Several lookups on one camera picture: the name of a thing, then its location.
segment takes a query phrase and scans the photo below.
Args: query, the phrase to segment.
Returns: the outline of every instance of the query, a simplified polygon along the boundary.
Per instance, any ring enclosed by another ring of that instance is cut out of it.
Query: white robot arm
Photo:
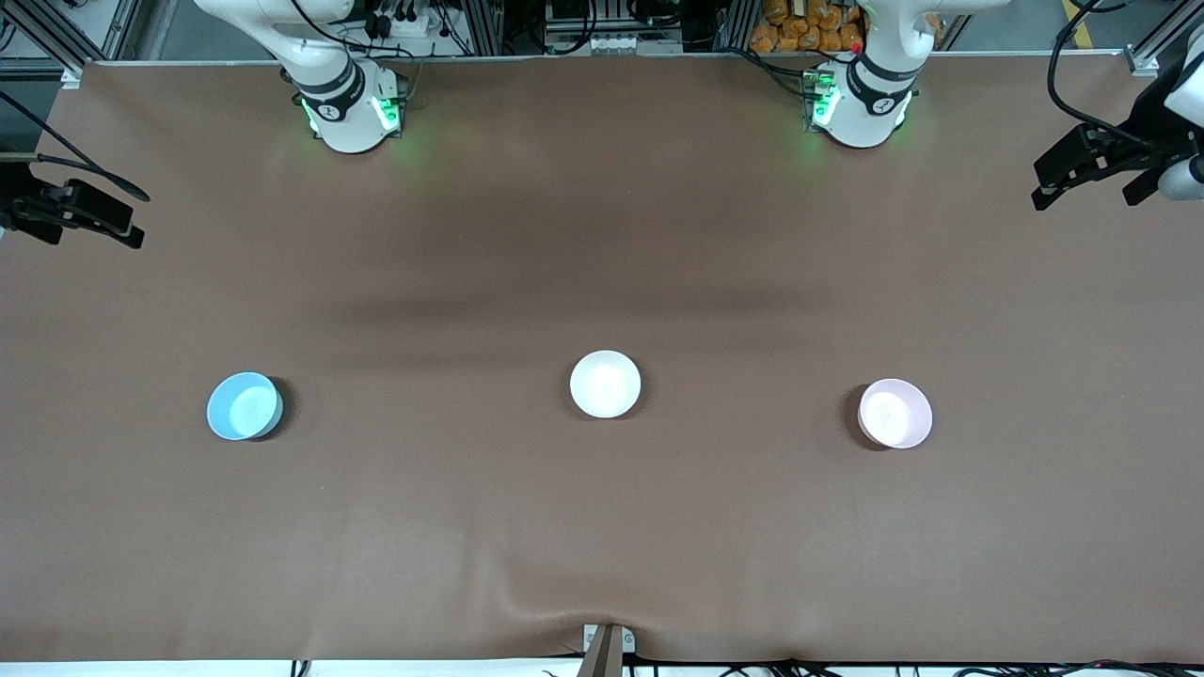
[[[849,60],[820,66],[832,75],[813,124],[854,148],[886,141],[903,124],[911,84],[934,46],[925,14],[967,14],[1007,5],[1009,0],[862,0],[869,19],[864,49]]]
[[[281,61],[301,92],[314,134],[335,151],[362,153],[400,134],[405,95],[399,88],[405,80],[376,61],[352,58],[344,45],[309,25],[346,18],[353,0],[196,0],[196,5]]]

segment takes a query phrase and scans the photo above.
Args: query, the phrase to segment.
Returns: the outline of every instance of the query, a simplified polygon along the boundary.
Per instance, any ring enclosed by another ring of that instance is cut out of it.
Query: green indicator light
[[[384,125],[385,129],[397,128],[397,104],[389,99],[382,101],[380,99],[373,96],[372,107],[376,108],[377,117],[380,118],[380,124]]]
[[[308,101],[302,99],[301,107],[305,110],[305,116],[309,118],[309,129],[312,129],[314,134],[318,134],[318,120],[313,119],[313,110],[309,108]]]

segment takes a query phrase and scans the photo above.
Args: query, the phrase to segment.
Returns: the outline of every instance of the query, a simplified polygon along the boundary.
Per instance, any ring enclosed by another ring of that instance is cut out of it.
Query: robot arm
[[[361,153],[401,133],[405,81],[311,27],[346,18],[353,0],[196,0],[272,53],[301,92],[309,126],[341,153]]]
[[[836,141],[869,148],[903,124],[911,84],[932,53],[936,35],[926,14],[966,14],[1001,7],[1009,0],[861,0],[869,17],[864,49],[851,60],[831,60],[820,70],[833,84],[813,124]]]
[[[1187,55],[1158,73],[1115,128],[1082,123],[1045,152],[1033,167],[1039,187],[1033,206],[1049,208],[1063,193],[1122,171],[1140,171],[1123,189],[1138,205],[1155,193],[1170,200],[1204,199],[1204,28],[1192,34]]]

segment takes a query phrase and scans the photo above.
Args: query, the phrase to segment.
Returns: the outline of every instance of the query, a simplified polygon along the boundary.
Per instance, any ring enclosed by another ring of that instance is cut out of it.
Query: wire bundle
[[[1057,63],[1058,58],[1062,55],[1062,48],[1066,47],[1067,41],[1070,40],[1072,35],[1074,35],[1074,31],[1075,29],[1079,28],[1079,24],[1081,24],[1084,19],[1087,18],[1087,14],[1103,14],[1108,12],[1115,12],[1117,10],[1123,10],[1125,7],[1132,5],[1135,0],[1123,0],[1117,5],[1103,8],[1099,7],[1099,4],[1103,2],[1103,0],[1087,0],[1087,2],[1082,5],[1080,5],[1076,0],[1069,0],[1069,1],[1075,7],[1078,7],[1079,11],[1075,12],[1074,17],[1072,17],[1070,20],[1067,22],[1067,24],[1062,28],[1062,30],[1058,31],[1057,37],[1054,41],[1054,52],[1050,54],[1049,70],[1045,73],[1045,89],[1049,92],[1050,100],[1054,101],[1054,105],[1057,106],[1062,112],[1075,119],[1094,125],[1096,129],[1109,131],[1116,136],[1120,136],[1121,139],[1132,141],[1143,148],[1152,151],[1153,143],[1151,143],[1150,141],[1141,139],[1139,136],[1134,136],[1111,123],[1104,122],[1094,116],[1090,116],[1075,108],[1074,106],[1067,104],[1062,99],[1062,96],[1057,93],[1057,84],[1055,82],[1057,77]]]
[[[582,0],[582,35],[578,36],[568,49],[557,49],[548,46],[548,43],[544,42],[543,36],[539,35],[541,29],[547,23],[543,17],[544,0],[527,0],[527,37],[531,39],[531,42],[539,49],[541,54],[562,57],[565,54],[577,52],[582,47],[590,43],[590,39],[594,37],[594,30],[598,25],[598,13],[597,7],[594,6],[594,1],[595,0]]]
[[[135,199],[141,200],[143,202],[149,202],[150,201],[150,196],[147,195],[146,190],[142,190],[141,188],[138,188],[137,186],[135,186],[131,181],[129,181],[126,178],[123,178],[120,176],[117,176],[116,173],[113,173],[111,171],[107,171],[104,167],[101,167],[99,164],[96,164],[95,160],[93,160],[88,155],[84,155],[83,151],[81,151],[79,148],[76,148],[76,146],[73,143],[71,143],[70,141],[67,141],[66,137],[64,137],[61,134],[59,134],[58,131],[55,131],[54,128],[52,128],[49,124],[47,124],[46,122],[43,122],[42,118],[35,116],[33,113],[33,111],[30,111],[25,106],[22,106],[20,101],[17,101],[16,99],[13,99],[12,96],[10,96],[5,92],[0,92],[0,99],[4,99],[4,101],[7,102],[13,108],[16,108],[17,112],[19,112],[20,114],[23,114],[26,118],[29,118],[30,122],[33,122],[37,126],[42,128],[42,130],[45,130],[47,134],[49,134],[51,136],[53,136],[55,139],[55,141],[58,141],[59,143],[61,143],[67,151],[71,151],[71,153],[73,153],[77,158],[79,158],[79,160],[83,160],[83,161],[77,161],[77,160],[71,160],[71,159],[67,159],[67,158],[57,158],[54,155],[43,155],[41,153],[34,153],[33,157],[34,157],[34,159],[36,161],[39,161],[39,163],[47,163],[47,164],[52,164],[52,165],[63,165],[63,166],[67,166],[67,167],[72,167],[72,169],[77,169],[77,170],[82,170],[82,171],[87,171],[87,172],[92,172],[92,173],[95,173],[98,176],[102,176],[102,177],[107,178],[108,181],[113,182],[113,184],[117,186],[118,188],[120,188],[122,190],[129,193]]]

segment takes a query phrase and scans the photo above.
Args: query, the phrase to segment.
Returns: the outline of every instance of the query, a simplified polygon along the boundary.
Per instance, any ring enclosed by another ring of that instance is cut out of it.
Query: metal frame
[[[464,0],[473,54],[498,57],[502,53],[503,6],[495,0]]]
[[[48,0],[5,0],[4,16],[47,54],[45,59],[2,59],[5,80],[60,80],[78,83],[84,64],[118,59],[129,42],[141,0],[119,0],[105,41],[98,46]]]
[[[1200,19],[1204,19],[1204,0],[1181,0],[1140,42],[1125,48],[1129,72],[1137,76],[1157,75],[1158,54],[1176,37],[1192,30]]]

